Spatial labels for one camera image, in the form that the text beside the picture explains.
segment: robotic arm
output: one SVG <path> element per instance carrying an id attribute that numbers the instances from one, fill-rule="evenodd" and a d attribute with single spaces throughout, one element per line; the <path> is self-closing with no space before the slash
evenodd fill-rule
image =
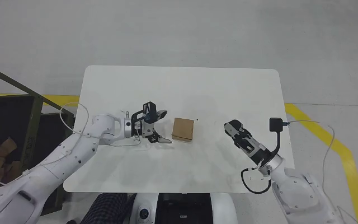
<path id="1" fill-rule="evenodd" d="M 270 131 L 277 132 L 278 140 L 272 152 L 257 142 L 238 120 L 225 123 L 224 129 L 234 144 L 258 165 L 259 172 L 263 176 L 271 176 L 272 190 L 289 224 L 343 223 L 314 177 L 285 168 L 285 159 L 278 154 L 282 119 L 270 119 Z M 242 180 L 247 170 L 242 171 Z"/>
<path id="2" fill-rule="evenodd" d="M 137 133 L 151 143 L 171 143 L 154 129 L 154 123 L 164 118 L 167 111 L 157 112 L 156 105 L 152 102 L 144 104 L 143 108 L 144 110 L 135 113 L 143 113 L 140 119 L 130 119 L 128 116 L 121 119 L 111 115 L 94 116 L 92 125 L 84 133 L 72 134 L 37 166 L 1 187 L 0 223 L 36 223 L 50 194 L 90 160 L 100 144 L 110 144 Z M 121 126 L 117 137 L 114 136 L 115 121 Z"/>

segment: white table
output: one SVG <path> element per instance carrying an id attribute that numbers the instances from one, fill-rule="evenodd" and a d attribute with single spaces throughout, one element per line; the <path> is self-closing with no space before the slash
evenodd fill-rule
<path id="1" fill-rule="evenodd" d="M 194 120 L 194 134 L 191 143 L 144 139 L 136 147 L 100 146 L 65 181 L 68 192 L 247 193 L 240 172 L 255 165 L 224 133 L 224 123 L 238 119 L 273 150 L 276 134 L 269 132 L 269 118 L 286 120 L 279 74 L 272 69 L 89 66 L 79 101 L 91 117 L 124 116 L 121 110 L 132 114 L 152 101 L 157 110 L 168 110 L 156 123 L 159 134 L 172 139 L 174 117 Z M 79 107 L 75 129 L 85 121 Z M 281 132 L 279 154 L 287 167 L 294 167 L 287 128 Z M 245 177 L 254 190 L 267 186 L 258 171 Z"/>

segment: yellow tape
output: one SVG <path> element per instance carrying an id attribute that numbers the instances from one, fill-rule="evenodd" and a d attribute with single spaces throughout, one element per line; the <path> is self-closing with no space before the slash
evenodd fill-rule
<path id="1" fill-rule="evenodd" d="M 0 96 L 12 96 L 12 95 L 19 95 L 19 94 L 0 94 Z M 57 105 L 63 106 L 69 102 L 78 102 L 79 96 L 64 96 L 64 95 L 43 95 L 43 97 L 51 100 Z"/>
<path id="2" fill-rule="evenodd" d="M 296 120 L 310 120 L 309 116 L 304 114 L 294 104 L 285 104 L 286 113 L 293 116 Z M 329 146 L 332 140 L 332 135 L 322 128 L 317 123 L 312 122 L 300 122 L 310 132 L 317 136 L 324 144 Z M 353 208 L 356 217 L 358 216 L 358 173 L 354 162 L 352 152 L 339 140 L 335 138 L 332 144 L 332 149 L 341 157 L 343 169 L 346 174 L 349 192 L 353 203 Z"/>

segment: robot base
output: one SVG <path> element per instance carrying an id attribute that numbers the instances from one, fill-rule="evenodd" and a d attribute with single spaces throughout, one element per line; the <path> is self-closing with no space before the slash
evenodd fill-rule
<path id="1" fill-rule="evenodd" d="M 139 193 L 133 203 L 129 223 L 238 222 L 235 206 L 229 194 Z"/>

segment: metal frame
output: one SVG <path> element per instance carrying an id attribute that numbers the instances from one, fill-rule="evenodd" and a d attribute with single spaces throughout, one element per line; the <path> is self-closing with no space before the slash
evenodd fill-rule
<path id="1" fill-rule="evenodd" d="M 37 92 L 29 89 L 28 87 L 24 86 L 23 84 L 13 80 L 12 78 L 6 76 L 4 73 L 0 72 L 0 80 L 4 80 L 5 82 L 9 83 L 12 86 L 17 87 L 18 89 L 27 92 L 30 96 L 34 97 L 34 102 L 32 103 L 31 114 L 30 114 L 30 121 L 27 126 L 26 137 L 24 141 L 24 146 L 22 149 L 21 155 L 21 169 L 25 171 L 30 168 L 30 162 L 32 160 L 32 156 L 34 154 L 34 148 L 36 143 L 37 131 L 40 124 L 41 118 L 41 111 L 43 108 L 43 103 L 47 103 L 48 105 L 60 110 L 61 106 L 55 104 L 51 100 L 41 96 Z M 66 118 L 64 119 L 65 123 L 68 126 L 73 126 L 74 124 L 74 114 L 66 109 L 62 109 L 62 112 L 66 114 Z M 70 130 L 67 130 L 65 136 L 68 137 L 72 134 Z M 54 207 L 48 208 L 42 212 L 41 215 L 49 214 L 52 212 L 56 212 L 62 209 L 62 202 L 64 197 L 64 189 L 63 185 L 57 188 L 56 194 L 56 201 Z"/>

